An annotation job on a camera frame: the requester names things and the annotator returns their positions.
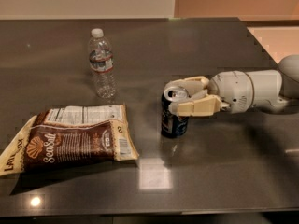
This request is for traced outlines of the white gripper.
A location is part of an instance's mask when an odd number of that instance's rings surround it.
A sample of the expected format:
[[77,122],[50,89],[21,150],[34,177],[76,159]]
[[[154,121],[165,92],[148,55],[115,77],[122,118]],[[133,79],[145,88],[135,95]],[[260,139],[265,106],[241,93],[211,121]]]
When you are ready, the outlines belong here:
[[[180,101],[192,97],[207,85],[208,93],[214,95]],[[253,101],[253,85],[244,72],[221,72],[210,81],[204,76],[170,81],[164,87],[164,97],[168,101],[180,101],[168,107],[170,113],[178,117],[208,117],[220,111],[243,113]]]

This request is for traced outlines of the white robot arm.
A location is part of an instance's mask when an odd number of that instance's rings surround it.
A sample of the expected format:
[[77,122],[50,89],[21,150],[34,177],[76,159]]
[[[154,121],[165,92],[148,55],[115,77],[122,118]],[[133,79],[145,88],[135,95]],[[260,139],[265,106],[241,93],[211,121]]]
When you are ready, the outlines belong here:
[[244,113],[253,107],[279,113],[298,103],[298,80],[298,57],[289,55],[274,69],[225,71],[212,78],[170,81],[164,86],[164,98],[170,102],[170,113],[183,117]]

